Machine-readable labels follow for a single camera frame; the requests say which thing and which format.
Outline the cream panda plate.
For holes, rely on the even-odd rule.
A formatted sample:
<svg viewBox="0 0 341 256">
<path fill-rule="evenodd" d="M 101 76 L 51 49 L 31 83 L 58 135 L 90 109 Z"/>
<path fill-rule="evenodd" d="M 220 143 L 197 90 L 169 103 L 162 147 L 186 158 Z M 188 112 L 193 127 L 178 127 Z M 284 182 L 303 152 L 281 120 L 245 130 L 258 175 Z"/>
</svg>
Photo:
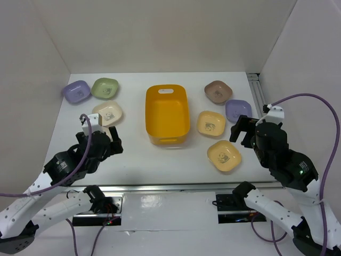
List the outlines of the cream panda plate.
<svg viewBox="0 0 341 256">
<path fill-rule="evenodd" d="M 123 110 L 121 106 L 113 100 L 109 100 L 95 106 L 92 110 L 92 113 L 98 113 L 101 115 L 103 126 L 112 126 L 123 116 Z"/>
</svg>

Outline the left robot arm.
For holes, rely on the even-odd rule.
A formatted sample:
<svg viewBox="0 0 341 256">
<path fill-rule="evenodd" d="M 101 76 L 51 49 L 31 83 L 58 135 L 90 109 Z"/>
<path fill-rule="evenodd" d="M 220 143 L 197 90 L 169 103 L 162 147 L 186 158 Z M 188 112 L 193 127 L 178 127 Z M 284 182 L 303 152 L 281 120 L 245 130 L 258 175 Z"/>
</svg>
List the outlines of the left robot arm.
<svg viewBox="0 0 341 256">
<path fill-rule="evenodd" d="M 83 212 L 115 214 L 118 207 L 105 197 L 97 185 L 87 186 L 61 203 L 48 203 L 74 182 L 97 171 L 110 156 L 123 147 L 116 127 L 109 134 L 94 131 L 91 137 L 76 134 L 77 144 L 59 152 L 44 166 L 38 179 L 28 188 L 28 197 L 16 199 L 1 212 L 1 252 L 16 254 L 26 249 L 41 232 Z"/>
</svg>

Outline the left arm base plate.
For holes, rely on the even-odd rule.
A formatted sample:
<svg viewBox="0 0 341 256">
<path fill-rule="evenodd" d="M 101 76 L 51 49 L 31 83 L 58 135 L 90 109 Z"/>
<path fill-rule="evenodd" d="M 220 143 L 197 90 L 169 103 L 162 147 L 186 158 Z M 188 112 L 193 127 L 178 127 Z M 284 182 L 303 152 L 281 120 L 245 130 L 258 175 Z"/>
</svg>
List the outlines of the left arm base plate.
<svg viewBox="0 0 341 256">
<path fill-rule="evenodd" d="M 100 210 L 87 211 L 72 217 L 75 227 L 101 227 L 104 222 L 106 226 L 120 226 L 123 208 L 123 194 L 106 194 L 106 204 Z"/>
</svg>

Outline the lavender plate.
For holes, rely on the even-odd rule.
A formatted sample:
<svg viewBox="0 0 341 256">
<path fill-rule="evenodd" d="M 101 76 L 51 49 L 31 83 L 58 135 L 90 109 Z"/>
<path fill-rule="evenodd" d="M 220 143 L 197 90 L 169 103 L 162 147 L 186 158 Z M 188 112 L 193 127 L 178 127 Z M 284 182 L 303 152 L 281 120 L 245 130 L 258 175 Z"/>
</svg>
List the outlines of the lavender plate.
<svg viewBox="0 0 341 256">
<path fill-rule="evenodd" d="M 78 80 L 65 86 L 62 94 L 70 104 L 78 104 L 91 95 L 91 88 L 85 81 Z"/>
<path fill-rule="evenodd" d="M 244 100 L 231 99 L 225 103 L 225 114 L 227 119 L 236 123 L 240 115 L 252 117 L 251 105 Z"/>
</svg>

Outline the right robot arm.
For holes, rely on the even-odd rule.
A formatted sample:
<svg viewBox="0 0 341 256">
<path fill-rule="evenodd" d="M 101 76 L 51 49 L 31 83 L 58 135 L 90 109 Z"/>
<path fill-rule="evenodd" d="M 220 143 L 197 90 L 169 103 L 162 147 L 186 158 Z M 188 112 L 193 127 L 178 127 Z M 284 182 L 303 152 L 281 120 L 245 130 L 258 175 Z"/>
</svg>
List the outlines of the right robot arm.
<svg viewBox="0 0 341 256">
<path fill-rule="evenodd" d="M 281 126 L 241 115 L 231 127 L 230 141 L 236 142 L 240 132 L 245 132 L 241 144 L 254 150 L 261 166 L 290 192 L 301 214 L 270 200 L 247 181 L 233 190 L 233 205 L 248 207 L 273 221 L 304 255 L 340 255 L 340 222 L 320 199 L 317 170 L 306 155 L 289 148 Z"/>
</svg>

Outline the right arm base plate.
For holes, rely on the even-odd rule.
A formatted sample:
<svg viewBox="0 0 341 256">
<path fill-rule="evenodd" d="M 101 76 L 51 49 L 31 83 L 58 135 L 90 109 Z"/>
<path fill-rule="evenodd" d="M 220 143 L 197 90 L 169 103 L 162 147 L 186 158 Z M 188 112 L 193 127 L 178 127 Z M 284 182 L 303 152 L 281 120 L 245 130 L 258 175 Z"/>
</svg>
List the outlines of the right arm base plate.
<svg viewBox="0 0 341 256">
<path fill-rule="evenodd" d="M 217 209 L 218 223 L 266 222 L 266 217 L 245 205 L 239 205 L 232 194 L 216 194 L 212 204 Z"/>
</svg>

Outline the brown panda plate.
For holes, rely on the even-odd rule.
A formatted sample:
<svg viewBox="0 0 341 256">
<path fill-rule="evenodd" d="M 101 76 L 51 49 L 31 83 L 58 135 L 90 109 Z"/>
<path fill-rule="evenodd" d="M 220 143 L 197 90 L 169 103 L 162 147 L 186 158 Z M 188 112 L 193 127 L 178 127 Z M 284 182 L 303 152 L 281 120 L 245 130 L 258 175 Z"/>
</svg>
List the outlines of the brown panda plate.
<svg viewBox="0 0 341 256">
<path fill-rule="evenodd" d="M 222 81 L 212 81 L 205 86 L 204 92 L 206 97 L 217 105 L 225 104 L 233 95 L 232 89 Z"/>
</svg>

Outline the yellow panda plate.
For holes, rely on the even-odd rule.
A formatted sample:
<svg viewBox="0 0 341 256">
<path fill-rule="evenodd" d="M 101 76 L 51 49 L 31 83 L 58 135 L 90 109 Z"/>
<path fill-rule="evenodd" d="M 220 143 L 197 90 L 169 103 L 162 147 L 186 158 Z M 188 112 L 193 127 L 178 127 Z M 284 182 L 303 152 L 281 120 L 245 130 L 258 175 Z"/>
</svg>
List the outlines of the yellow panda plate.
<svg viewBox="0 0 341 256">
<path fill-rule="evenodd" d="M 207 150 L 207 157 L 221 172 L 232 171 L 242 161 L 238 149 L 226 140 L 220 140 L 210 146 Z"/>
<path fill-rule="evenodd" d="M 209 137 L 219 137 L 225 131 L 225 117 L 213 111 L 202 111 L 197 119 L 199 133 Z"/>
</svg>

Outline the green panda plate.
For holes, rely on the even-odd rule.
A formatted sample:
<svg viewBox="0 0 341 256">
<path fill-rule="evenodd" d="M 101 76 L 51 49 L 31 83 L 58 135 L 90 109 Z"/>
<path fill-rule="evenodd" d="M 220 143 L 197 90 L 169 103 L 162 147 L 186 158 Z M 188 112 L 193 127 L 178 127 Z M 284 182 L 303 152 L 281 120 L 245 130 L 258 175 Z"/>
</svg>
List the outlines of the green panda plate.
<svg viewBox="0 0 341 256">
<path fill-rule="evenodd" d="M 119 83 L 117 80 L 103 77 L 94 82 L 91 94 L 98 99 L 109 100 L 115 96 L 118 88 Z"/>
</svg>

